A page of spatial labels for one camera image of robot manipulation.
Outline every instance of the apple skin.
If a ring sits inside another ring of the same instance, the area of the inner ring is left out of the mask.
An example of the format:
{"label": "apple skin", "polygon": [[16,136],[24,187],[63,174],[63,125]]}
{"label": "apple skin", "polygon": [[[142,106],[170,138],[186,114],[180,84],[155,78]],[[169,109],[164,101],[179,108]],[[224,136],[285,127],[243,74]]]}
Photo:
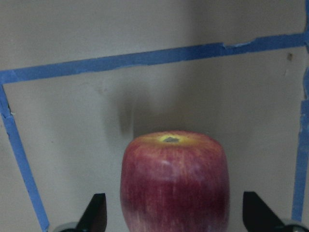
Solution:
{"label": "apple skin", "polygon": [[190,131],[137,137],[124,153],[120,200],[130,232],[225,232],[229,178],[223,148]]}

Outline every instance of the apple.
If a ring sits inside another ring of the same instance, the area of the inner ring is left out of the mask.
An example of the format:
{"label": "apple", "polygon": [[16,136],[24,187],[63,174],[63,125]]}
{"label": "apple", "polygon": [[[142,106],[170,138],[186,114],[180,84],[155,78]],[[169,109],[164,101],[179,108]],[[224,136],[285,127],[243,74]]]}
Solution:
{"label": "apple", "polygon": [[222,146],[180,130],[135,138],[123,157],[120,200],[130,232],[225,232],[229,178]]}

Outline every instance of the blue tape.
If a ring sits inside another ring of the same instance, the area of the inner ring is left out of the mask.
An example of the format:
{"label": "blue tape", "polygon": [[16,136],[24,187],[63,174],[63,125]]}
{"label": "blue tape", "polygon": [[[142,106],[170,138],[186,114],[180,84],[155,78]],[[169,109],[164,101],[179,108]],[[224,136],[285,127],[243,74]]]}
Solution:
{"label": "blue tape", "polygon": [[102,72],[126,67],[157,65],[194,59],[306,46],[305,38],[307,36],[307,33],[268,36],[257,38],[249,43],[240,43],[232,46],[225,46],[224,43],[211,43],[206,45],[85,59],[15,70],[5,70],[0,71],[0,84],[75,75],[85,72]]}
{"label": "blue tape", "polygon": [[298,138],[292,208],[292,219],[297,221],[302,220],[309,156],[309,69],[306,70],[303,83],[306,100],[301,103],[300,132]]}
{"label": "blue tape", "polygon": [[46,232],[49,227],[47,215],[20,140],[15,120],[11,115],[3,86],[0,86],[0,113],[40,227],[43,232]]}

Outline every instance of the tape line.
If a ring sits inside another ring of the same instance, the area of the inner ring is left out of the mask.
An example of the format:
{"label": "tape line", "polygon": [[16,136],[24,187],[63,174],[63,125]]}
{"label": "tape line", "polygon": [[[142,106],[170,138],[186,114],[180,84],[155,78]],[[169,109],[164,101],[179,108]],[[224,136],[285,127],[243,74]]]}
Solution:
{"label": "tape line", "polygon": [[11,115],[8,107],[3,86],[0,86],[0,113],[40,227],[43,232],[46,232],[49,227],[49,221],[19,137],[14,117]]}
{"label": "tape line", "polygon": [[203,58],[230,56],[289,47],[306,46],[306,33],[257,38],[249,43],[226,46],[224,43],[172,48],[166,50],[84,59],[29,68],[0,71],[0,84],[102,72],[120,68],[157,65]]}
{"label": "tape line", "polygon": [[296,157],[295,183],[293,195],[292,219],[301,221],[305,199],[306,178],[309,155],[309,69],[304,75],[303,86],[306,100],[301,103],[300,132]]}

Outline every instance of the black clamp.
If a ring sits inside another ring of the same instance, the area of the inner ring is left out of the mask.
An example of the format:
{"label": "black clamp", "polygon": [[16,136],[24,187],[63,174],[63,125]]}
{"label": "black clamp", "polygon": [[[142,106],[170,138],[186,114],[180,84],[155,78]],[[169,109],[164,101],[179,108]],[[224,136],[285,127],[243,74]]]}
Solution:
{"label": "black clamp", "polygon": [[255,192],[244,192],[242,219],[248,232],[309,232],[300,222],[284,221]]}
{"label": "black clamp", "polygon": [[83,216],[74,229],[61,232],[104,232],[107,225],[105,193],[94,194]]}

